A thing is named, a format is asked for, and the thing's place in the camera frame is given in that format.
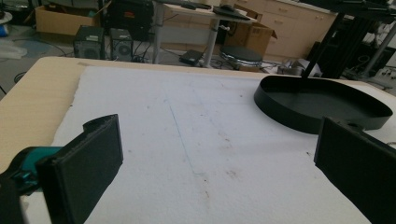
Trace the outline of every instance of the cable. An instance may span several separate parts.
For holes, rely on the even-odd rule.
[[[64,52],[61,48],[59,48],[58,46],[53,45],[53,44],[51,44],[49,42],[43,41],[43,40],[37,40],[37,39],[33,39],[33,38],[25,38],[25,39],[13,39],[12,41],[17,42],[17,41],[22,41],[22,40],[24,40],[24,41],[35,41],[35,42],[39,42],[39,43],[43,43],[43,44],[47,44],[47,45],[53,46],[56,49],[60,50],[62,52],[62,54],[64,55],[64,57],[66,57],[66,52]]]

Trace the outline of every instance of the chair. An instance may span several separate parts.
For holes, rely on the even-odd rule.
[[[222,46],[219,55],[226,62],[230,63],[235,70],[239,70],[240,66],[262,66],[262,56],[252,49],[240,46]]]

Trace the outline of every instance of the computer tower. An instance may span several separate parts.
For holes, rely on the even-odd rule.
[[[73,41],[75,58],[106,58],[105,29],[102,27],[81,25]]]
[[[114,61],[131,62],[134,51],[134,41],[128,30],[110,29],[111,59]]]
[[[128,30],[133,40],[149,40],[154,16],[151,0],[113,0],[107,8],[105,28]]]

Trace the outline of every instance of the cardboard box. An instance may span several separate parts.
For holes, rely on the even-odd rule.
[[[94,9],[61,7],[52,10],[41,6],[35,9],[35,22],[38,32],[75,35],[81,25],[100,26],[100,12]]]

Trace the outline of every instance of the speaker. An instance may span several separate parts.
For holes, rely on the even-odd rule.
[[[105,29],[81,25],[73,41],[76,58],[104,60]]]
[[[111,59],[114,61],[131,62],[134,41],[128,30],[110,29]]]

